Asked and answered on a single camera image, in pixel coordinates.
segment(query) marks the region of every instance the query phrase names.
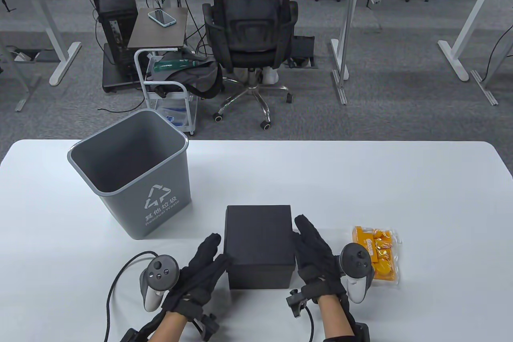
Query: green bottle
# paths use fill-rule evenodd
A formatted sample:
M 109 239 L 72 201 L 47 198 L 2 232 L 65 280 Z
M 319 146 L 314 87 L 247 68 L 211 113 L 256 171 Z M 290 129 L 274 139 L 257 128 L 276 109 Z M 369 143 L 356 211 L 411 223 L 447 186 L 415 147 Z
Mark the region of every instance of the green bottle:
M 159 71 L 167 71 L 168 69 L 183 69 L 196 67 L 199 65 L 198 60 L 189 60 L 189 59 L 177 59 L 177 60 L 169 60 L 169 61 L 158 61 L 153 66 L 155 72 Z

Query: smartphone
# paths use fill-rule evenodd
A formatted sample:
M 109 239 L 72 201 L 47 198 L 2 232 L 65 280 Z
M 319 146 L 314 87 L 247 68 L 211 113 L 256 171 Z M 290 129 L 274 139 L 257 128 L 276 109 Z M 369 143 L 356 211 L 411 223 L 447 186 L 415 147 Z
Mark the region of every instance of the smartphone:
M 153 10 L 148 17 L 161 26 L 169 26 L 176 23 L 176 20 L 163 10 Z

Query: sleeve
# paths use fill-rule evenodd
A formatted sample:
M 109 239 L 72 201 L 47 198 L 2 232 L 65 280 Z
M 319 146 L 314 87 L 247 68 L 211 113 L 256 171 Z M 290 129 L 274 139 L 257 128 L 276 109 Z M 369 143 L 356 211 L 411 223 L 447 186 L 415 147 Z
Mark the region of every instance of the sleeve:
M 341 337 L 326 338 L 324 342 L 358 342 L 358 338 L 353 335 L 345 335 Z

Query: office chair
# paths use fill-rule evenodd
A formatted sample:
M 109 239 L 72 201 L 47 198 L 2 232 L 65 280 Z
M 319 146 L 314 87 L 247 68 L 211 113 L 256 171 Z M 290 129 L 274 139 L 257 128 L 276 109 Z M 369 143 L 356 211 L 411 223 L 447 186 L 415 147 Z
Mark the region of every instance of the office chair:
M 214 5 L 203 4 L 207 41 L 214 58 L 228 73 L 234 68 L 248 69 L 244 83 L 225 78 L 244 87 L 227 98 L 214 113 L 215 121 L 223 119 L 227 106 L 249 93 L 264 111 L 262 129 L 271 127 L 269 106 L 259 89 L 287 91 L 287 103 L 293 95 L 284 85 L 262 85 L 263 67 L 277 69 L 290 58 L 294 26 L 297 22 L 297 3 L 290 0 L 214 0 Z

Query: white shoe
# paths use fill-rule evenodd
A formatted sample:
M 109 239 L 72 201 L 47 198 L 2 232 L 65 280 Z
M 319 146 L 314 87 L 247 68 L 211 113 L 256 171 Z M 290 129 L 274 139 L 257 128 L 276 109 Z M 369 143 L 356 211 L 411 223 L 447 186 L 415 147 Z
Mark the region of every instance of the white shoe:
M 278 77 L 278 70 L 271 67 L 264 67 L 262 70 L 262 84 L 276 84 L 280 79 Z

